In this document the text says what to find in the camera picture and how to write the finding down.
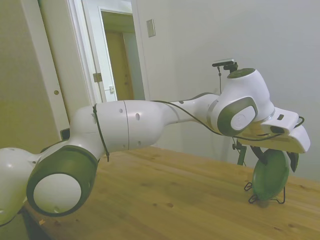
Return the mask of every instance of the black wire stand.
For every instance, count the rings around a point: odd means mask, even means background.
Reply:
[[[252,182],[248,182],[245,186],[244,186],[244,190],[247,192],[249,191],[250,189],[252,189],[253,185],[252,185]],[[250,204],[253,204],[254,202],[256,202],[257,200],[259,200],[258,196],[256,194],[253,194],[248,202]],[[286,202],[286,187],[283,188],[283,201],[279,201],[277,198],[272,198],[270,199],[272,201],[277,201],[278,204],[284,204]]]

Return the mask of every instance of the door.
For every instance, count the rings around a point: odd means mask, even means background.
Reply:
[[[38,2],[0,1],[0,32],[0,148],[38,153],[69,128]]]
[[[133,100],[133,86],[128,66],[124,35],[122,32],[106,31],[113,81],[118,100]]]
[[[131,3],[123,0],[82,0],[95,69],[101,73],[106,101],[116,101],[117,93],[104,31],[102,11],[132,14]]]

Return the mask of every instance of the green plate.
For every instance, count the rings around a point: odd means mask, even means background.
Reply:
[[[255,165],[252,186],[259,200],[277,196],[285,187],[289,176],[289,157],[283,151],[268,149],[264,152],[266,165],[260,160]]]

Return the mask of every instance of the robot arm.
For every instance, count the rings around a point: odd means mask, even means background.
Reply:
[[[47,216],[76,211],[90,195],[105,148],[111,153],[150,146],[170,124],[201,122],[212,132],[235,136],[256,147],[293,153],[304,153],[310,147],[304,127],[296,127],[298,114],[274,107],[262,76],[252,68],[231,73],[220,96],[203,93],[172,103],[114,101],[97,104],[95,109],[79,109],[70,123],[70,139],[40,154],[0,149],[5,173],[0,173],[0,182],[11,179],[0,184],[0,225],[16,215],[25,196],[35,210]]]

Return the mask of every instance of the wooden tabletop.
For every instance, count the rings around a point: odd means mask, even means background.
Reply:
[[[249,204],[252,172],[147,147],[101,159],[89,199],[73,214],[25,207],[53,240],[320,240],[320,184],[289,177],[285,204]]]

